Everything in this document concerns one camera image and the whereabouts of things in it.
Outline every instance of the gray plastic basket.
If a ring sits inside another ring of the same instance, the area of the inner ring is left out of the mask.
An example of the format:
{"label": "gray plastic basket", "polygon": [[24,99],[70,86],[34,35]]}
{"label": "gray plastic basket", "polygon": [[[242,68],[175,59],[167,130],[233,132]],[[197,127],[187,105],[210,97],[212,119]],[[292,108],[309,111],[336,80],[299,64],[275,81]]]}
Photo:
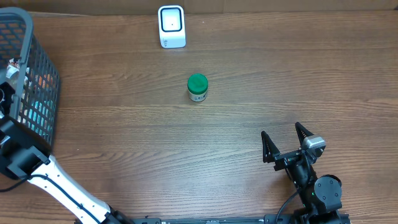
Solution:
{"label": "gray plastic basket", "polygon": [[53,146],[59,74],[33,35],[29,13],[7,7],[0,9],[0,68],[6,69],[13,58],[19,59],[19,73],[5,80],[16,91],[9,115]]}

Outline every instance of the green-lidded jar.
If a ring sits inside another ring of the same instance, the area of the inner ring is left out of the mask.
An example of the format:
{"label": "green-lidded jar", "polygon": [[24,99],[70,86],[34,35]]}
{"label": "green-lidded jar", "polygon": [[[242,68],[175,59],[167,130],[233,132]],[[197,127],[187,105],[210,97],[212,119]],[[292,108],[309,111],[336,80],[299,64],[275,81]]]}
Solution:
{"label": "green-lidded jar", "polygon": [[202,74],[191,75],[188,79],[189,98],[195,102],[201,102],[207,97],[208,81]]}

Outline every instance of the wood grain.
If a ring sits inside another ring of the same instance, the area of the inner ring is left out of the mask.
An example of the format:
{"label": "wood grain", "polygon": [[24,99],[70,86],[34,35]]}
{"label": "wood grain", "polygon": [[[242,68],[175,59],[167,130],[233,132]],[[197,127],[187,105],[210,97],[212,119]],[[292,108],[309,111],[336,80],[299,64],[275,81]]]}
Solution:
{"label": "wood grain", "polygon": [[[397,20],[393,11],[188,15],[187,46],[164,50],[155,16],[37,18],[63,82],[54,154],[130,217],[261,216],[294,188],[262,163],[260,132],[288,152],[300,121],[326,139],[314,167],[343,181],[341,211],[353,223],[395,223]],[[193,73],[209,79],[202,103],[187,96]],[[0,223],[74,219],[28,184],[0,201]]]}
{"label": "wood grain", "polygon": [[157,15],[178,4],[185,13],[393,10],[398,0],[2,0],[0,7],[81,15]]}

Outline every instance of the black cable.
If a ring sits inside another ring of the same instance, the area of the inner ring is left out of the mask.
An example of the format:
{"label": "black cable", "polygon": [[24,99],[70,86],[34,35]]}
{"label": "black cable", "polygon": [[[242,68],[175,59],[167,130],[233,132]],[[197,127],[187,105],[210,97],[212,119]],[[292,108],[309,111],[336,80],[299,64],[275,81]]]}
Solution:
{"label": "black cable", "polygon": [[24,179],[22,179],[21,181],[19,181],[18,183],[14,184],[13,186],[6,188],[6,189],[1,189],[0,193],[4,193],[4,192],[8,192],[10,190],[14,190],[15,188],[17,188],[18,186],[20,186],[21,184],[23,184],[24,182],[26,182],[27,180],[29,180],[29,177],[26,177]]}
{"label": "black cable", "polygon": [[301,192],[301,190],[298,190],[298,191],[294,192],[294,194],[292,194],[292,196],[290,196],[290,197],[286,200],[286,202],[281,206],[281,208],[280,208],[279,211],[278,211],[278,214],[276,215],[275,224],[278,224],[279,216],[280,216],[280,214],[282,213],[282,211],[285,209],[286,205],[287,205],[291,200],[293,200],[293,198],[296,197],[300,192]]}
{"label": "black cable", "polygon": [[[310,163],[309,163],[308,158],[307,158],[307,152],[306,152],[306,151],[304,151],[304,160],[305,160],[305,164],[307,165],[307,169],[308,169],[308,174],[307,174],[307,175],[308,175],[308,179],[307,179],[305,185],[304,185],[301,189],[299,189],[298,191],[296,191],[294,194],[292,194],[292,196],[290,196],[290,197],[286,200],[286,202],[280,207],[280,209],[279,209],[279,211],[278,211],[278,213],[277,213],[277,215],[276,215],[275,224],[278,224],[279,216],[280,216],[280,214],[282,213],[282,211],[285,209],[286,205],[287,205],[291,200],[293,200],[293,198],[296,197],[303,189],[305,189],[305,188],[307,187],[307,185],[309,184],[309,182],[310,182],[310,179],[311,179],[311,167],[310,167]],[[287,169],[285,169],[285,171],[286,171],[286,173],[288,174],[289,179],[292,180],[292,179],[290,178],[289,173],[287,172]]]}
{"label": "black cable", "polygon": [[101,222],[91,213],[89,212],[82,204],[79,204],[75,199],[73,199],[65,190],[63,190],[61,188],[61,186],[59,186],[57,183],[55,183],[52,179],[50,179],[49,177],[47,177],[46,175],[41,175],[41,174],[34,174],[34,175],[30,175],[28,177],[23,178],[21,181],[19,181],[18,183],[14,184],[13,186],[7,188],[7,189],[1,189],[0,193],[2,192],[8,192],[10,190],[13,190],[15,188],[17,188],[18,186],[20,186],[21,184],[23,184],[24,182],[26,182],[27,180],[30,180],[34,177],[41,177],[47,181],[49,181],[52,185],[54,185],[56,188],[59,189],[59,191],[61,191],[69,200],[71,200],[78,208],[82,209],[84,212],[87,213],[87,215],[89,215],[96,223],[101,224]]}

